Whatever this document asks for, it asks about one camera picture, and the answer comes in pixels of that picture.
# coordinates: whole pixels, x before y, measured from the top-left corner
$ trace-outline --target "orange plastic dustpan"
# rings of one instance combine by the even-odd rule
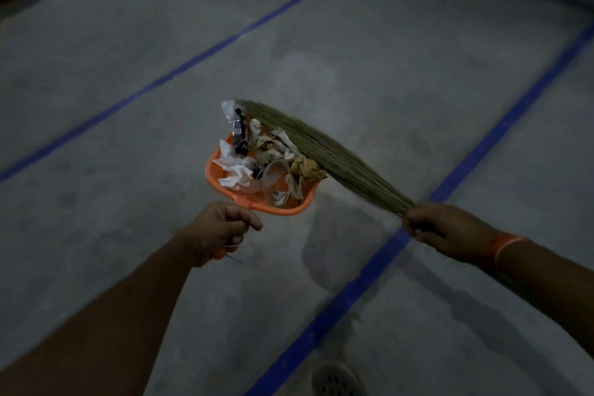
[[[229,135],[226,138],[226,141],[229,144],[233,144],[233,135]],[[237,205],[246,207],[248,210],[257,210],[264,213],[270,213],[271,215],[292,216],[301,213],[303,210],[308,208],[309,204],[311,204],[311,201],[314,198],[314,192],[316,192],[318,182],[310,182],[303,185],[301,190],[303,191],[304,200],[301,202],[301,204],[297,205],[296,201],[291,199],[287,201],[287,203],[282,207],[268,205],[266,202],[266,196],[264,196],[263,192],[244,193],[241,191],[233,191],[229,188],[225,188],[219,184],[219,179],[224,179],[227,177],[227,172],[213,162],[213,160],[216,160],[220,156],[221,149],[219,148],[209,158],[209,161],[206,163],[206,179],[219,193],[223,193],[225,196],[233,199]],[[285,182],[285,179],[279,179],[278,182],[269,189],[269,192],[274,190],[288,191],[289,187]]]

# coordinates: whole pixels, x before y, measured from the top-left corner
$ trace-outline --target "bracelet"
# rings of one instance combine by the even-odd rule
[[[519,237],[518,235],[512,235],[511,233],[501,232],[495,237],[495,239],[489,245],[489,248],[485,251],[486,257],[493,263],[495,269],[498,269],[499,256],[501,251],[507,246],[518,241],[525,241],[527,238]]]

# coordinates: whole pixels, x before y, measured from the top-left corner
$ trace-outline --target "forearm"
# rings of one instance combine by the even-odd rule
[[[0,373],[0,394],[142,395],[192,251],[173,240]]]
[[[530,241],[503,249],[498,269],[594,357],[594,271]]]

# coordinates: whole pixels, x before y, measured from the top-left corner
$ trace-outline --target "floor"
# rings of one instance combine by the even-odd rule
[[[4,17],[0,168],[287,1],[34,0]],[[221,100],[297,115],[420,199],[591,22],[561,0],[295,4],[3,179],[0,366],[219,198],[203,167],[227,134]],[[449,199],[590,267],[592,62],[590,45]],[[241,264],[191,274],[148,395],[247,392],[399,227],[330,180],[303,214],[262,218]],[[308,394],[325,360],[353,367],[373,396],[594,388],[591,359],[558,326],[416,243],[259,394]]]

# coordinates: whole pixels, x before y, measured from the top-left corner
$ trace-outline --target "person's left arm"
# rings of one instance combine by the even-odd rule
[[[262,223],[213,203],[133,273],[100,295],[31,352],[0,372],[0,394],[140,396],[193,266],[234,250]]]

